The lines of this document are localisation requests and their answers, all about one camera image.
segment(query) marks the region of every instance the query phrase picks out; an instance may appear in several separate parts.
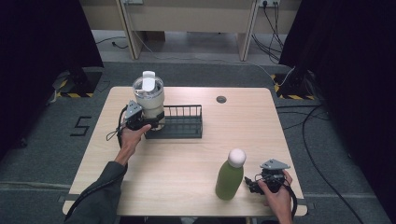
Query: person's arm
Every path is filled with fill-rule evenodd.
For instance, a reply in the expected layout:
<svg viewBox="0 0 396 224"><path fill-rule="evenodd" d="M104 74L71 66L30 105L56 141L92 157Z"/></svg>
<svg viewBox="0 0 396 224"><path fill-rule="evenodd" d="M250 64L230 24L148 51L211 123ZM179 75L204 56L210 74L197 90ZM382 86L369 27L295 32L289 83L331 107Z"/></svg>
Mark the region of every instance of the person's arm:
<svg viewBox="0 0 396 224"><path fill-rule="evenodd" d="M123 174L126 172L126 163L134 155L135 148L140 141L141 135L150 129L146 125L138 131L124 128L121 135L121 149L114 161L110 161L97 181L87 187L84 193L105 185L111 180L117 179L104 188L96 190L87 196L76 207L72 216L64 223L113 223L116 219L117 206L120 201L120 186Z"/></svg>
<svg viewBox="0 0 396 224"><path fill-rule="evenodd" d="M287 171L283 171L286 176L285 185L291 184L292 178ZM258 182L262 191L264 191L267 202L265 205L269 205L277 217L280 224L291 224L291 197L288 190L282 186L277 193L271 192L268 186L260 180Z"/></svg>

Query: human hand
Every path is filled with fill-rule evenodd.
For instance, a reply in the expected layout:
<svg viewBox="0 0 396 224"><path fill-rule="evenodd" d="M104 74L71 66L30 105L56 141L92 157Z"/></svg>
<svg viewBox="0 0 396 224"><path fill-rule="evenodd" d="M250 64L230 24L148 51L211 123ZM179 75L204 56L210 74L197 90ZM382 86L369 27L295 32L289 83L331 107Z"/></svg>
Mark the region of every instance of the human hand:
<svg viewBox="0 0 396 224"><path fill-rule="evenodd" d="M121 150L114 161L121 165L125 165L129 158L134 155L136 146L140 142L142 134L150 130L151 125L145 125L137 131L124 128L121 133Z"/></svg>
<svg viewBox="0 0 396 224"><path fill-rule="evenodd" d="M287 171L283 171L286 180L284 184L287 186L291 184L292 178ZM276 215L280 224L290 224L291 220L291 197L288 190L282 186L277 193L271 192L268 186L262 180L258 181L258 184L267 198L267 202L264 204L270 206L274 214Z"/></svg>

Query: green bottle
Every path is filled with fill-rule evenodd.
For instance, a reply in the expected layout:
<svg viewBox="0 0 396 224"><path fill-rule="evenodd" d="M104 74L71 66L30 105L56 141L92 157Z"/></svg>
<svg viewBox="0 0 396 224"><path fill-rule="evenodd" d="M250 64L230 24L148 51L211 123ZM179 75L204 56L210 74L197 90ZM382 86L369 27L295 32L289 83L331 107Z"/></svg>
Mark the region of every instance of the green bottle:
<svg viewBox="0 0 396 224"><path fill-rule="evenodd" d="M241 185L244 177L244 163L247 158L245 151L233 149L219 170L216 183L216 194L222 200L231 200Z"/></svg>

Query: black cable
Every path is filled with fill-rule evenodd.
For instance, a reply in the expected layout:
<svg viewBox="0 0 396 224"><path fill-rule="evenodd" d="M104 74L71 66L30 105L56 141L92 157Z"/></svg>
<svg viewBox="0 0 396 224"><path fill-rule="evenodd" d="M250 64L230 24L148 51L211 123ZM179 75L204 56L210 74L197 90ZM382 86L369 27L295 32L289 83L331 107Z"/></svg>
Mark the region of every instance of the black cable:
<svg viewBox="0 0 396 224"><path fill-rule="evenodd" d="M325 119L325 118L321 118L318 115L324 114L326 112L322 112L322 113L318 113L316 115L311 115L311 117L315 118L315 119L323 119L323 120L330 120L330 119ZM284 111L284 112L277 112L277 114L300 114L300 115L308 115L307 113L303 113L303 112L297 112L297 111Z"/></svg>
<svg viewBox="0 0 396 224"><path fill-rule="evenodd" d="M257 39L257 37L256 37L255 35L252 35L252 37L253 37L253 40L254 40L254 42L256 43L256 45L259 47L259 49L262 50L262 51L264 51L266 54L268 54L268 56L270 57L270 60L271 60L271 61L272 61L271 58L274 58L274 59L276 59L276 60L279 61L279 58L278 58L274 53L271 52L271 50L270 50L269 47L267 47L267 46L265 46L263 43L261 43L261 42Z"/></svg>
<svg viewBox="0 0 396 224"><path fill-rule="evenodd" d="M264 179L266 177L271 176L271 175L267 175L266 177L262 176L262 178L260 178L260 179L257 179L257 176L259 176L259 175L255 175L254 176L254 179L255 179L256 182L258 180L264 181ZM288 182L288 184L289 184L289 185L285 185L285 183L280 182L276 178L274 178L273 180L275 180L278 184L280 184L283 187L285 187L285 189L289 192L290 197L292 198L292 201L293 201L293 207L291 208L291 219L294 219L294 216L296 215L296 212L297 212L298 202L297 202L297 196L295 195L294 191L291 189L289 181L285 178L285 181Z"/></svg>
<svg viewBox="0 0 396 224"><path fill-rule="evenodd" d="M311 152L309 151L308 145L306 143L306 139L305 139L305 124L306 121L309 119L309 117L311 117L311 114L314 113L315 110L317 110L318 108L320 108L321 105L318 105L317 107L315 107L311 112L309 112L308 116L306 116L304 122L303 122L303 141L304 141L304 147L306 150L306 153L308 154L309 159L311 160L312 164L314 165L315 169L318 171L319 175L323 178L323 180L326 182L327 185L329 185L329 187L338 195L338 197L344 202L344 204L349 208L349 210L353 213L353 215L356 217L356 219L359 221L359 223L363 223L363 221L361 220L361 218L359 217L359 215L355 212L355 210L352 208L352 206L345 200L345 198L338 192L338 190L332 186L332 184L326 179L326 177L324 176L324 174L319 170L317 164L315 163Z"/></svg>
<svg viewBox="0 0 396 224"><path fill-rule="evenodd" d="M271 42L270 42L270 47L269 47L269 49L268 49L268 50L270 51L270 54L272 54L272 53L271 53L271 46L272 46L272 42L274 41L274 36L275 36L275 35L273 34L273 37L271 38ZM274 62L274 61L272 60L272 58L270 57L270 60L271 60L272 63L279 63L279 59L277 59L277 62Z"/></svg>
<svg viewBox="0 0 396 224"><path fill-rule="evenodd" d="M127 46L125 46L125 47L120 47L118 44L116 44L116 42L111 42L111 44L114 46L114 47L117 47L117 48L119 48L119 49L126 49L126 48L128 48L128 45Z"/></svg>
<svg viewBox="0 0 396 224"><path fill-rule="evenodd" d="M126 111L127 107L128 107L128 105L125 106L125 107L121 110L121 112L120 112L120 117L119 117L119 125L118 125L116 131L113 132L113 135L114 135L114 133L117 134L120 147L121 147L121 132L122 132L122 127L121 127L122 114ZM78 196L78 198L74 201L73 205L70 207L69 211L68 211L67 214L66 214L66 217L64 218L64 221L66 221L67 219L69 219L69 218L72 216L74 210L75 210L76 207L82 202L82 200L84 200L85 198L87 198L89 195L95 193L97 190L103 189L103 188L105 188L106 186L111 185L111 184L113 184L114 182L119 181L120 179L122 179L122 178L125 176L127 170L128 170L128 163L125 164L125 169L122 171L122 173L119 174L118 176L116 176L114 179L111 179L111 180L107 181L106 183L101 184L101 185L99 185L99 186L92 187L91 189L84 189L84 190L81 192L81 194Z"/></svg>
<svg viewBox="0 0 396 224"><path fill-rule="evenodd" d="M259 47L262 47L262 48L264 48L264 49L269 49L269 47L265 46L262 42L259 41L259 39L257 38L256 35L252 35L252 37L253 37L253 39L254 39L254 42L256 42L256 44L257 44ZM281 52L282 52L282 51L277 50L277 49L272 49L272 51L276 51L276 52L278 52L278 53L281 53Z"/></svg>
<svg viewBox="0 0 396 224"><path fill-rule="evenodd" d="M303 124L303 122L300 122L300 123L298 123L298 124L291 125L291 126L289 126L289 127L287 127L287 128L284 128L283 131L286 131L287 129L290 129L290 128L297 127L297 126L302 125L302 124Z"/></svg>
<svg viewBox="0 0 396 224"><path fill-rule="evenodd" d="M277 36L277 43L279 44L280 48L283 49L283 43L279 37L279 31L277 30L277 23L279 22L279 4L277 2L274 2L274 4L275 4L275 30Z"/></svg>
<svg viewBox="0 0 396 224"><path fill-rule="evenodd" d="M321 105L280 105L280 106L277 106L276 109L294 108L294 107L316 107L316 106L321 106Z"/></svg>
<svg viewBox="0 0 396 224"><path fill-rule="evenodd" d="M99 42L96 42L96 44L100 44L100 43L102 43L104 41L107 41L107 40L110 40L110 39L119 39L119 38L126 38L126 37L125 36L114 36L114 37L106 38L106 39L103 39L103 40L101 40Z"/></svg>
<svg viewBox="0 0 396 224"><path fill-rule="evenodd" d="M283 43L282 43L282 41L280 40L280 37L279 37L279 35L278 35L278 33L277 33L277 18L276 18L276 28L274 28L273 24L271 23L270 18L269 18L268 15L267 15L267 11L265 10L265 9L266 9L266 5L265 5L265 7L263 7L263 9L264 9L264 15L265 15L265 17L267 18L268 22L270 23L271 30L273 31L273 38L276 40L276 42L277 42L279 45L281 45L281 46L283 47Z"/></svg>

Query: gray carpet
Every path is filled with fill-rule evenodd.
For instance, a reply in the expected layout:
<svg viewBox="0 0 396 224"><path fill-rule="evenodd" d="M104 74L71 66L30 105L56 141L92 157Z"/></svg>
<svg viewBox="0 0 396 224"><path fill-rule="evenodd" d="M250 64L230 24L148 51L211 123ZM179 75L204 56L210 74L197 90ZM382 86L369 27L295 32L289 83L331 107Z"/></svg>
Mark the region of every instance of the gray carpet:
<svg viewBox="0 0 396 224"><path fill-rule="evenodd" d="M287 67L268 66L270 74ZM105 63L92 98L58 98L48 105L27 136L27 147L8 152L0 163L0 223L62 223L62 197L73 182L85 148L114 86L131 86L143 71L155 71L165 86L268 88L276 106L318 105L319 100L278 99L269 78L254 65L187 63ZM304 148L301 123L312 107L279 108L279 118L299 175L309 212L295 223L359 223L320 177ZM305 125L305 140L317 167L346 198L364 223L390 223L359 167L348 157L326 108ZM75 128L89 126L85 129Z"/></svg>

